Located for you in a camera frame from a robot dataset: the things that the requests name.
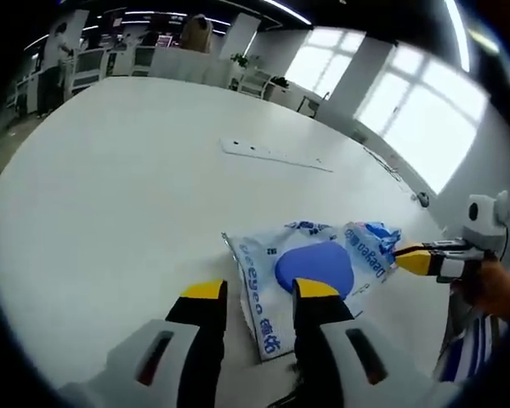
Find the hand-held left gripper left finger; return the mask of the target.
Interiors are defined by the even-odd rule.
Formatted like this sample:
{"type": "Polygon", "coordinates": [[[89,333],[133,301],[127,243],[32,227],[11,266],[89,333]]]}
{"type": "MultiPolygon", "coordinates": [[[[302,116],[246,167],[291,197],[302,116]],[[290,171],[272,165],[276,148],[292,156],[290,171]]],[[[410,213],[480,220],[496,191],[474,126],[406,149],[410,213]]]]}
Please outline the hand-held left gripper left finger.
{"type": "Polygon", "coordinates": [[[69,407],[212,407],[224,358],[228,285],[188,287],[164,319],[115,346],[105,368],[59,391],[69,407]]]}

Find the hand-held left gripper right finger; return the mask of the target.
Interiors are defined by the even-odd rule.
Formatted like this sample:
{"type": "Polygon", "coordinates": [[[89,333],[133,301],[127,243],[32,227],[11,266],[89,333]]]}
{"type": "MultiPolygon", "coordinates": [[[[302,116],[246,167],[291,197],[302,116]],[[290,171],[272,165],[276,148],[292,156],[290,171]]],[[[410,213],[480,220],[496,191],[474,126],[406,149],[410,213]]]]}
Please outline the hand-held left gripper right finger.
{"type": "Polygon", "coordinates": [[[458,394],[354,318],[332,286],[297,278],[292,296],[302,407],[447,407],[458,394]]]}

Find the person's right hand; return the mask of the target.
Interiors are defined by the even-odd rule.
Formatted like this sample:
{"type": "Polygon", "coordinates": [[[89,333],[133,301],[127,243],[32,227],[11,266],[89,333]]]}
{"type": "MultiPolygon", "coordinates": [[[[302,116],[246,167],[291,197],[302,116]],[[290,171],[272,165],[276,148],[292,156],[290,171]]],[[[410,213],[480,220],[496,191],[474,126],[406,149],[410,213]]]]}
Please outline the person's right hand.
{"type": "Polygon", "coordinates": [[[467,304],[495,317],[510,321],[510,272],[497,258],[486,258],[451,283],[467,304]]]}

